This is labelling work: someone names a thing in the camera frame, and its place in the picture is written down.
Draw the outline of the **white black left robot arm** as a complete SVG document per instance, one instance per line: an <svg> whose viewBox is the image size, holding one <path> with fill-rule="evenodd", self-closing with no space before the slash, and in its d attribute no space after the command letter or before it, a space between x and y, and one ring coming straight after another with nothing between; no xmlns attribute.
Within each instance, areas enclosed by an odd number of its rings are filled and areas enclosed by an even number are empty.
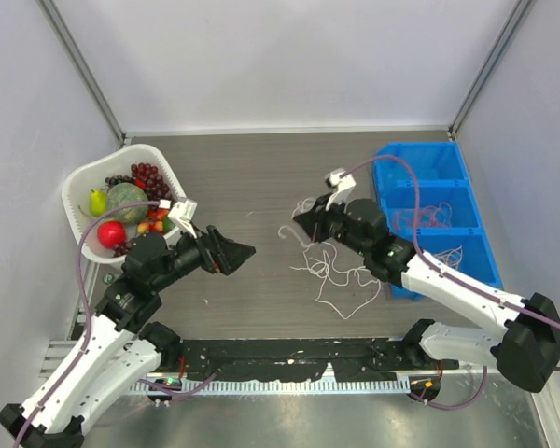
<svg viewBox="0 0 560 448"><path fill-rule="evenodd" d="M15 446L81 446L95 421L131 385L178 365L180 337L151 319L161 307L161 291L198 269L230 275L255 253L255 247L224 237L214 226L196 237L183 235L174 247L157 233L139 237L74 348L31 397L0 412Z"/></svg>

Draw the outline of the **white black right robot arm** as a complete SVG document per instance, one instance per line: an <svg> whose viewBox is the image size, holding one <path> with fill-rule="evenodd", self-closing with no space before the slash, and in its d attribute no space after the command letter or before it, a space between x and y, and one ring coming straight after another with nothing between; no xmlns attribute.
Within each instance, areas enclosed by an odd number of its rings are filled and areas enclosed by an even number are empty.
<svg viewBox="0 0 560 448"><path fill-rule="evenodd" d="M511 384L540 392L560 371L560 316L551 299L530 298L491 287L438 261L392 232L385 214L370 199L349 204L315 200L294 216L314 243L328 239L358 253L372 276L430 298L474 323L473 328L419 320L406 334L402 354L408 365L460 360L495 368Z"/></svg>

